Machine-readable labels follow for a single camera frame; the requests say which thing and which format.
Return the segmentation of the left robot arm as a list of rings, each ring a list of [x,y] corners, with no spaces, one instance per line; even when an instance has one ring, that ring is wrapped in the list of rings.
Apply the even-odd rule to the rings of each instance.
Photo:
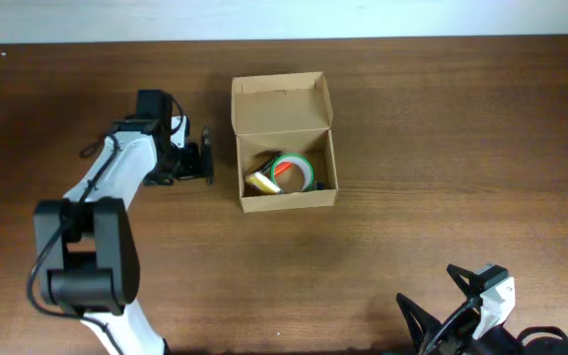
[[[147,320],[137,293],[140,263],[127,210],[140,185],[170,185],[162,170],[170,159],[200,164],[196,178],[213,181],[211,132],[178,147],[187,116],[114,123],[102,151],[81,181],[62,198],[41,201],[34,212],[36,259],[26,282],[30,305],[48,317],[88,327],[110,354],[168,354]]]

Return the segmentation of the yellow sticky note pad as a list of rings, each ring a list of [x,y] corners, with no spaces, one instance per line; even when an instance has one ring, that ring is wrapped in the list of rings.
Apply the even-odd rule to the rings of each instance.
[[[255,172],[245,177],[245,182],[264,194],[273,195],[283,192],[283,190],[275,182],[261,172]]]

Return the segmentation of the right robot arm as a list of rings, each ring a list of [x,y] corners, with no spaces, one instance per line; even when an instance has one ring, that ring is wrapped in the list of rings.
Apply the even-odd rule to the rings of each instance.
[[[470,271],[450,264],[447,272],[465,301],[443,321],[396,295],[416,354],[568,355],[568,336],[559,327],[532,326],[517,336],[505,328],[516,306],[515,279],[507,268],[488,264]]]

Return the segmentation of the green tape roll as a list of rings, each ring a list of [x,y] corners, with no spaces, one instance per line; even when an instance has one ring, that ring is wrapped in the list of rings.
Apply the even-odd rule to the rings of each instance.
[[[304,175],[304,184],[301,188],[302,191],[308,191],[315,182],[315,172],[310,162],[299,154],[282,154],[275,159],[270,168],[270,179],[277,185],[276,182],[276,168],[283,163],[291,163],[300,169]]]

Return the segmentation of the black pen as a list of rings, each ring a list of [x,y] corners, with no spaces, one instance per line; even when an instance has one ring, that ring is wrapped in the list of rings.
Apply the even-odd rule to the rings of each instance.
[[[269,158],[266,162],[260,165],[256,171],[260,172],[263,175],[267,175],[270,171],[271,167],[275,163],[275,161],[282,155],[281,151],[276,152],[271,158]]]

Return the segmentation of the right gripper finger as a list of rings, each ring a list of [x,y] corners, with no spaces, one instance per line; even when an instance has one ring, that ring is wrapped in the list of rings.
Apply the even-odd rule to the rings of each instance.
[[[447,266],[447,272],[468,299],[476,297],[481,293],[481,278],[475,272],[454,264]]]
[[[405,295],[397,293],[395,299],[405,318],[416,352],[425,350],[442,324]]]

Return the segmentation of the brown cardboard box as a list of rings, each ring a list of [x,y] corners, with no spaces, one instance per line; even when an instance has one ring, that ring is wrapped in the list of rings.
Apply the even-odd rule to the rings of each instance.
[[[321,72],[236,77],[231,123],[237,144],[239,198],[248,212],[332,206],[339,185],[332,136],[333,110]],[[245,177],[276,152],[299,154],[313,166],[315,182],[302,191],[304,175],[293,166],[276,177],[283,190],[264,194]],[[316,182],[324,190],[316,190]]]

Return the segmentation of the orange black stapler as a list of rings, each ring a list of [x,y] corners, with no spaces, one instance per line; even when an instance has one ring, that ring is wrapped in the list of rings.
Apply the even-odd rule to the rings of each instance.
[[[279,175],[283,174],[284,172],[291,169],[293,166],[290,162],[279,163],[277,166],[274,167],[273,175],[278,177]]]

